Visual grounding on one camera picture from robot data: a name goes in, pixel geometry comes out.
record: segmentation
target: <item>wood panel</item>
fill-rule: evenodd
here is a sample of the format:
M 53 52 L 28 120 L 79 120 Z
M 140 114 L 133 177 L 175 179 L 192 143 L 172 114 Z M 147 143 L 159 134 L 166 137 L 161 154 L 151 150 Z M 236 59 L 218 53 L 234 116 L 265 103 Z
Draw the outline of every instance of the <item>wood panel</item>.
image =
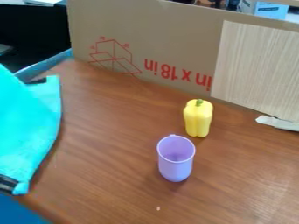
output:
M 258 124 L 259 113 L 212 101 L 214 118 L 192 175 L 157 171 L 156 143 L 186 136 L 197 97 L 76 61 L 48 74 L 62 83 L 59 138 L 18 199 L 54 223 L 291 224 L 299 220 L 299 138 Z
M 299 33 L 225 21 L 212 96 L 299 121 Z

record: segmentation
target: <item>cardboard box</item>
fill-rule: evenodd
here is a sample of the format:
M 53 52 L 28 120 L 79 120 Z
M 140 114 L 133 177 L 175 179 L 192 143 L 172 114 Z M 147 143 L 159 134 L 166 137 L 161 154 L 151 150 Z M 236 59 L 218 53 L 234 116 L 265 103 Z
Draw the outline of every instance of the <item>cardboard box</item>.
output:
M 299 24 L 163 0 L 72 0 L 68 15 L 75 58 L 201 96 L 211 95 L 225 21 L 299 32 Z
M 239 11 L 259 17 L 285 19 L 289 6 L 281 3 L 256 2 L 241 0 Z

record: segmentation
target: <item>cup rim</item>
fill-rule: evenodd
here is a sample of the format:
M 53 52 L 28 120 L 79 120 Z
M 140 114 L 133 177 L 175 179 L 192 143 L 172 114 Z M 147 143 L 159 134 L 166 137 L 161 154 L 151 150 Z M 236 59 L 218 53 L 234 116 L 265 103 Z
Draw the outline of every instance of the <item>cup rim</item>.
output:
M 192 153 L 192 155 L 191 155 L 190 157 L 188 157 L 186 160 L 182 160 L 182 161 L 172 161 L 172 160 L 169 160 L 168 158 L 164 157 L 164 156 L 161 154 L 159 148 L 160 148 L 160 144 L 161 144 L 161 142 L 162 142 L 163 140 L 169 138 L 169 137 L 180 137 L 180 138 L 183 138 L 184 140 L 187 140 L 187 141 L 193 146 L 193 147 L 192 147 L 192 148 L 193 148 L 193 153 Z M 162 138 L 162 139 L 158 142 L 158 144 L 157 144 L 157 146 L 156 146 L 156 151 L 157 151 L 159 157 L 162 158 L 162 159 L 164 159 L 164 160 L 166 160 L 167 162 L 170 162 L 170 163 L 173 163 L 173 164 L 182 164 L 182 163 L 187 162 L 188 160 L 194 158 L 194 155 L 195 155 L 195 152 L 196 152 L 196 147 L 195 147 L 194 143 L 193 143 L 190 139 L 188 139 L 188 138 L 186 138 L 186 137 L 184 137 L 184 136 L 169 135 L 169 136 L 166 136 L 166 137 Z

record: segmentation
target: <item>teal cloth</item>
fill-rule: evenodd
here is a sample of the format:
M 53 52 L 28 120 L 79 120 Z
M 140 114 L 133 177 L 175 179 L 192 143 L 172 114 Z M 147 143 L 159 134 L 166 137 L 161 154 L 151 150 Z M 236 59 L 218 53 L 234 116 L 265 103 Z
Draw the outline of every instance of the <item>teal cloth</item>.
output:
M 61 117 L 59 78 L 26 86 L 0 65 L 0 174 L 18 181 L 13 194 L 25 194 L 51 149 Z

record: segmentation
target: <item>wooden table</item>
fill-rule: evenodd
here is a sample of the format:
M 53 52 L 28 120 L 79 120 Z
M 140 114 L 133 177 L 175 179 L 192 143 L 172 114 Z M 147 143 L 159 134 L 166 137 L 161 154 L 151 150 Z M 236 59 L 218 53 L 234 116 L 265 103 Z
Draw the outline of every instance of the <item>wooden table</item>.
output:
M 171 183 L 156 143 L 186 136 L 182 110 L 196 95 L 64 62 L 59 138 L 18 199 L 54 223 L 299 223 L 299 135 L 258 124 L 259 113 L 216 101 L 192 175 Z

